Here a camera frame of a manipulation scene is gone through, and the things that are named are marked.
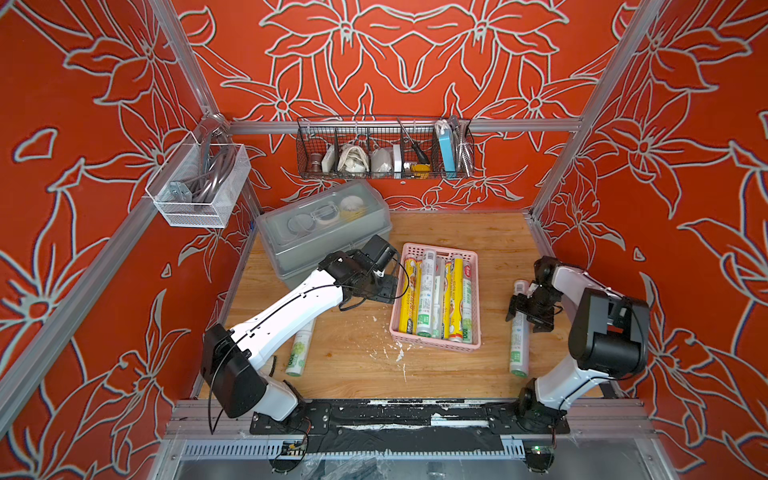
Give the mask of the white red label wrap roll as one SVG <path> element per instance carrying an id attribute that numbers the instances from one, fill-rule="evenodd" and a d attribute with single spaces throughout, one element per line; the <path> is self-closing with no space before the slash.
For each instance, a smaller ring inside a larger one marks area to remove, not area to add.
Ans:
<path id="1" fill-rule="evenodd" d="M 526 315 L 513 306 L 511 317 L 509 371 L 519 377 L 529 375 L 530 324 Z"/>

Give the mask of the pink plastic basket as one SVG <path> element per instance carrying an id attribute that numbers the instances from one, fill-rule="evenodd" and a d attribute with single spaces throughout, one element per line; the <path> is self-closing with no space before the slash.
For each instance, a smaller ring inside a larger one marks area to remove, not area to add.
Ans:
<path id="1" fill-rule="evenodd" d="M 403 246 L 405 270 L 389 331 L 393 340 L 473 353 L 482 344 L 479 255 L 418 243 Z"/>

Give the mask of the silver green wrap roll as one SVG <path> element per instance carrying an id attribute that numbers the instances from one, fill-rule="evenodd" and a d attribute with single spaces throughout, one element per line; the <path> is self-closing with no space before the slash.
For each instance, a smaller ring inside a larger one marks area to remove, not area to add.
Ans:
<path id="1" fill-rule="evenodd" d="M 432 309 L 435 273 L 436 252 L 433 249 L 426 249 L 421 262 L 420 293 L 416 322 L 416 332 L 421 337 L 430 337 L 433 330 Z"/>

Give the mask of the green white wrap roll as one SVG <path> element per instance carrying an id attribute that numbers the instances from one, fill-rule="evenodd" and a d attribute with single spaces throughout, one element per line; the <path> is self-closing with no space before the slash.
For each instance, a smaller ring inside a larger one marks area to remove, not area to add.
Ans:
<path id="1" fill-rule="evenodd" d="M 473 342 L 473 316 L 472 316 L 472 283 L 469 277 L 462 279 L 462 303 L 461 303 L 461 327 L 462 341 L 467 344 Z"/>

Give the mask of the yellow orange wrap roll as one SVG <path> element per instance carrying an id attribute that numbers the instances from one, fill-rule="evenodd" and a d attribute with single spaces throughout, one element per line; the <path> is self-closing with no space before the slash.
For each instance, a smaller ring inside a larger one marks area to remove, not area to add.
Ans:
<path id="1" fill-rule="evenodd" d="M 449 331 L 449 339 L 453 342 L 463 341 L 463 329 L 462 329 L 463 273 L 464 273 L 464 260 L 461 257 L 457 257 L 453 260 L 450 331 Z"/>

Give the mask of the silver foil wrap roll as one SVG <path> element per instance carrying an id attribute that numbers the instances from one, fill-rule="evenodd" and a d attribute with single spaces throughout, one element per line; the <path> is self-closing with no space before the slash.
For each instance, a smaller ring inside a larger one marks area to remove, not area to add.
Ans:
<path id="1" fill-rule="evenodd" d="M 434 277 L 434 293 L 432 307 L 432 334 L 436 339 L 442 340 L 442 312 L 443 312 L 443 278 L 446 260 L 443 257 L 436 259 L 436 273 Z"/>

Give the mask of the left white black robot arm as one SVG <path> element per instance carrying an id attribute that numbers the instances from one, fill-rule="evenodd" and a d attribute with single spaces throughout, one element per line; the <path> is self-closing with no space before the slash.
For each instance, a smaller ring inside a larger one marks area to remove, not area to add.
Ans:
<path id="1" fill-rule="evenodd" d="M 326 311 L 352 298 L 384 304 L 399 299 L 398 277 L 386 272 L 398 259 L 397 249 L 375 235 L 360 249 L 326 255 L 302 283 L 249 320 L 206 330 L 200 375 L 223 412 L 230 418 L 255 413 L 281 422 L 299 411 L 299 394 L 262 368 Z"/>

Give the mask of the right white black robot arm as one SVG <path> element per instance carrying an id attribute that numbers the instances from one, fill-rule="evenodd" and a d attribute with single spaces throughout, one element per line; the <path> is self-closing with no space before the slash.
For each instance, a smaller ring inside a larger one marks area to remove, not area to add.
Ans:
<path id="1" fill-rule="evenodd" d="M 562 309 L 572 313 L 568 355 L 546 375 L 530 380 L 517 400 L 517 422 L 530 432 L 556 428 L 592 387 L 628 380 L 647 365 L 649 305 L 555 257 L 534 262 L 534 279 L 512 295 L 506 320 L 521 319 L 535 333 L 548 333 Z"/>

